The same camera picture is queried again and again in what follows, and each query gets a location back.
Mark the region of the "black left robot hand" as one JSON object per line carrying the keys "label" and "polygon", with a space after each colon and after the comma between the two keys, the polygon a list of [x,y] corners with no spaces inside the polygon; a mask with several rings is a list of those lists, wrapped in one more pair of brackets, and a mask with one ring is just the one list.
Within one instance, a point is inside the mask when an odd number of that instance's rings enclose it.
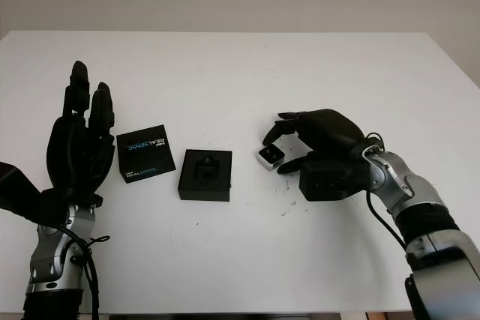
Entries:
{"label": "black left robot hand", "polygon": [[56,202],[102,206],[97,190],[113,163],[115,123],[109,86],[89,93],[86,65],[76,61],[65,89],[62,115],[55,121],[46,151],[52,188],[43,193]]}

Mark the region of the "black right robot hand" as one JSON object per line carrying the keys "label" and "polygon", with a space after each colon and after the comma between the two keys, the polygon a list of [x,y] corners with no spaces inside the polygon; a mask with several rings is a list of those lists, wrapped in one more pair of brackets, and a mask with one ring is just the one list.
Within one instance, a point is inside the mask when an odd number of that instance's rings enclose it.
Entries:
{"label": "black right robot hand", "polygon": [[297,172],[307,161],[346,159],[351,150],[365,140],[357,125],[332,109],[282,112],[278,117],[263,139],[263,146],[273,144],[283,135],[295,133],[311,149],[305,156],[278,167],[279,174]]}

